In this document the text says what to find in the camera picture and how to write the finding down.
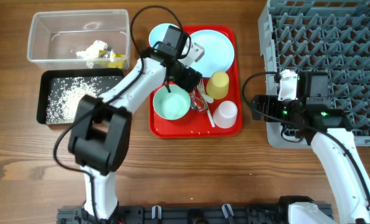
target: clear plastic container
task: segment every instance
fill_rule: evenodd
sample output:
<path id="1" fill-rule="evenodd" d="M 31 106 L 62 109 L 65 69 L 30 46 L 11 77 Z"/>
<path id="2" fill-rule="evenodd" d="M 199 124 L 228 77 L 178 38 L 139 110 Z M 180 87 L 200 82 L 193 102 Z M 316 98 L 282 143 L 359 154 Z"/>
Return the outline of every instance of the clear plastic container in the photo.
<path id="1" fill-rule="evenodd" d="M 38 12 L 34 15 L 27 46 L 27 59 L 45 70 L 83 69 L 87 59 L 77 58 L 96 40 L 124 57 L 123 69 L 130 67 L 130 25 L 127 10 L 82 10 Z M 110 58 L 92 60 L 108 63 Z"/>

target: wood grain surface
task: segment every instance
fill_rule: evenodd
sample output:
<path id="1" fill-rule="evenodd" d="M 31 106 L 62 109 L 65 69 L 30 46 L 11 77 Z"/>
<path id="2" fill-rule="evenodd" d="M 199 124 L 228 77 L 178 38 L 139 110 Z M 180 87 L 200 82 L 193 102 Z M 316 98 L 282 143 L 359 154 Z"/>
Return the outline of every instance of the wood grain surface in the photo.
<path id="1" fill-rule="evenodd" d="M 85 200 L 83 176 L 61 169 L 52 158 L 52 146 L 64 127 L 50 129 L 36 121 L 43 71 L 26 59 L 32 16 L 40 11 L 127 9 L 132 17 L 152 4 L 169 7 L 184 25 L 229 26 L 237 42 L 241 84 L 264 71 L 257 19 L 265 0 L 0 0 L 0 223 L 55 223 L 58 208 Z M 163 11 L 146 11 L 136 22 L 136 39 L 145 43 L 149 31 L 163 22 L 174 20 Z M 131 54 L 133 66 L 134 48 Z M 247 90 L 248 97 L 263 93 L 263 77 Z M 121 205 L 246 205 L 276 202 L 281 195 L 307 195 L 332 203 L 336 212 L 325 172 L 312 150 L 272 148 L 265 123 L 252 121 L 251 112 L 242 106 L 244 126 L 234 137 L 163 140 L 150 132 L 144 102 L 133 117 L 130 150 L 116 173 Z M 66 145 L 67 140 L 59 157 L 74 165 Z M 358 151 L 370 176 L 370 149 Z"/>

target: white cup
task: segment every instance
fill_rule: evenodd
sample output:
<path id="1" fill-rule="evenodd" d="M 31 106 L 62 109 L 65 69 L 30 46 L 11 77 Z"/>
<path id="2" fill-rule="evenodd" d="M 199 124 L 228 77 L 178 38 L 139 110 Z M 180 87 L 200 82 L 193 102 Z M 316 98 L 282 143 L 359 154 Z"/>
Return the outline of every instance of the white cup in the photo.
<path id="1" fill-rule="evenodd" d="M 232 101 L 222 102 L 212 115 L 214 123 L 220 128 L 230 128 L 236 122 L 237 107 Z"/>

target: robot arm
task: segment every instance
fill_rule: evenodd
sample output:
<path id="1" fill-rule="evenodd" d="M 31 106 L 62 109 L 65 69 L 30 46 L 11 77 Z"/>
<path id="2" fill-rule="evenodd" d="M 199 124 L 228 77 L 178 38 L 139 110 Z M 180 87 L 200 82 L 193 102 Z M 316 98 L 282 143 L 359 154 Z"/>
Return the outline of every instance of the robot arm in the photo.
<path id="1" fill-rule="evenodd" d="M 358 156 L 354 135 L 344 128 L 329 128 L 328 133 L 338 139 L 353 155 L 370 193 L 370 179 Z M 311 142 L 328 176 L 338 207 L 340 223 L 370 223 L 370 209 L 361 181 L 343 150 L 330 138 L 316 133 Z M 289 223 L 334 223 L 310 202 L 295 202 L 288 208 Z"/>
<path id="2" fill-rule="evenodd" d="M 186 43 L 187 34 L 182 35 L 179 32 L 181 30 L 169 27 L 157 49 L 147 49 L 147 57 L 138 59 L 135 68 L 119 84 L 97 99 L 84 96 L 78 104 L 76 118 L 110 101 L 136 80 L 119 99 L 104 105 L 97 115 L 89 116 L 74 126 L 70 135 L 69 151 L 75 155 L 75 161 L 81 169 L 93 176 L 91 181 L 89 176 L 85 175 L 87 201 L 83 212 L 86 217 L 91 217 L 88 219 L 89 223 L 98 223 L 94 219 L 92 201 L 99 219 L 117 223 L 115 171 L 120 167 L 128 150 L 132 114 L 145 98 L 165 81 L 172 80 L 190 92 L 202 77 L 190 66 L 204 55 L 204 49 L 195 43 Z M 186 57 L 178 60 L 178 52 L 188 53 Z M 142 63 L 143 73 L 138 77 Z M 93 126 L 101 121 L 109 123 L 107 132 Z"/>
<path id="3" fill-rule="evenodd" d="M 312 126 L 334 136 L 349 150 L 362 173 L 370 194 L 370 180 L 358 156 L 354 135 L 344 111 L 331 110 L 326 73 L 284 70 L 275 77 L 280 83 L 278 96 L 257 95 L 255 108 L 285 121 Z M 254 119 L 260 115 L 254 113 Z M 267 122 L 277 122 L 265 118 Z M 328 136 L 301 126 L 303 135 L 318 156 L 338 206 L 340 223 L 370 223 L 370 206 L 361 180 L 348 155 Z M 333 223 L 318 207 L 310 202 L 288 203 L 289 223 Z"/>

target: light blue bowl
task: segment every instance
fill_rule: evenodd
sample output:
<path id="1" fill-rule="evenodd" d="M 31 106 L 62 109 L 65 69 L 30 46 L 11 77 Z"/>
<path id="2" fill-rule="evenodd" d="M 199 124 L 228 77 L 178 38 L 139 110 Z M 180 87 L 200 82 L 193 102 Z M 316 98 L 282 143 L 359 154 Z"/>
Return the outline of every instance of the light blue bowl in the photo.
<path id="1" fill-rule="evenodd" d="M 170 85 L 171 93 L 165 86 L 161 87 L 153 97 L 153 108 L 162 118 L 176 120 L 182 118 L 191 107 L 189 93 L 177 85 Z"/>
<path id="2" fill-rule="evenodd" d="M 157 25 L 149 34 L 149 45 L 153 47 L 157 41 L 163 41 L 169 26 L 175 26 L 174 24 L 160 24 Z"/>

